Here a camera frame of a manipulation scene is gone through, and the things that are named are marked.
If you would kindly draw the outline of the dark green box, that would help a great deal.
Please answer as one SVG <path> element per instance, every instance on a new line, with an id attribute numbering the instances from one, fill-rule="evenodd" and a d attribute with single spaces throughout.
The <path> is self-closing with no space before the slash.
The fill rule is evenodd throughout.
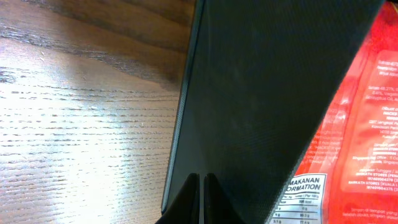
<path id="1" fill-rule="evenodd" d="M 199 174 L 204 223 L 204 179 L 214 174 L 244 223 L 272 223 L 381 6 L 198 1 L 162 214 Z"/>

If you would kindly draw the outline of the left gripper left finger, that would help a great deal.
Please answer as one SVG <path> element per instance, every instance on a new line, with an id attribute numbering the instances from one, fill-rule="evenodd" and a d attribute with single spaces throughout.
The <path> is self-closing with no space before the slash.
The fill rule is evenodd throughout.
<path id="1" fill-rule="evenodd" d="M 155 224 L 198 224 L 200 216 L 200 175 L 191 173 L 171 206 Z"/>

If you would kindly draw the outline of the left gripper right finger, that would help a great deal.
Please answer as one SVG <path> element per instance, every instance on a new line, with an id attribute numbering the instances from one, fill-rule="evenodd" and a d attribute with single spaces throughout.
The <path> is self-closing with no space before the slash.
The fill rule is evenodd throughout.
<path id="1" fill-rule="evenodd" d="M 244 224 L 214 174 L 204 179 L 204 224 Z"/>

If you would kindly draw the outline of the red snack packet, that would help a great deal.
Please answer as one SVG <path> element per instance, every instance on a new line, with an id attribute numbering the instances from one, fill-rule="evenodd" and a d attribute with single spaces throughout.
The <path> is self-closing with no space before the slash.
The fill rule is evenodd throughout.
<path id="1" fill-rule="evenodd" d="M 397 4 L 386 1 L 272 223 L 397 222 Z"/>

